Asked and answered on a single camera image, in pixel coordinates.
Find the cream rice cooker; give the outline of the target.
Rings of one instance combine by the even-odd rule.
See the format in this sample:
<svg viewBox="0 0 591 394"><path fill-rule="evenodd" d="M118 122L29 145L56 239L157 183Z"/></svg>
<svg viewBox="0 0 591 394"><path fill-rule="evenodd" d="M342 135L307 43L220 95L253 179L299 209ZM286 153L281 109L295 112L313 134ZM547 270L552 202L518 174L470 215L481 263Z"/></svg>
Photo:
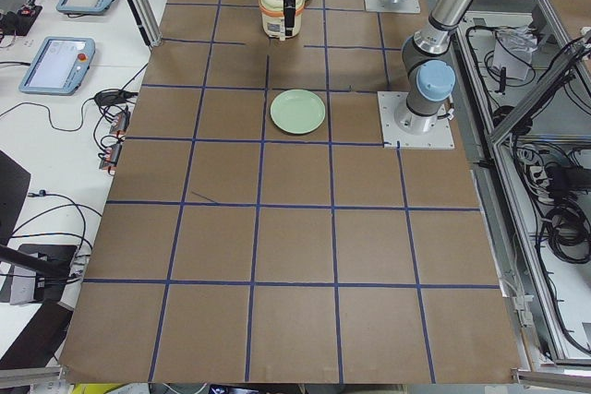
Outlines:
<svg viewBox="0 0 591 394"><path fill-rule="evenodd" d="M301 18L305 0L295 0L295 25L292 34L285 34L283 0L259 0L259 10L262 17L262 28L265 33L280 40L295 37L301 29Z"/></svg>

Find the near teach pendant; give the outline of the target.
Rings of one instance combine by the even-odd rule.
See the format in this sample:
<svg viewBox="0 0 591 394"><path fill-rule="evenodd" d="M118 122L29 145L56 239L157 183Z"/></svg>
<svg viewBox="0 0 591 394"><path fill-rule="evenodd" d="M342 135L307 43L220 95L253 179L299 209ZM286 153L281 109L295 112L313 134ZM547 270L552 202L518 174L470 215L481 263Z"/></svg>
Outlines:
<svg viewBox="0 0 591 394"><path fill-rule="evenodd" d="M26 94L72 95L85 78L94 54L92 38L47 37L18 90Z"/></svg>

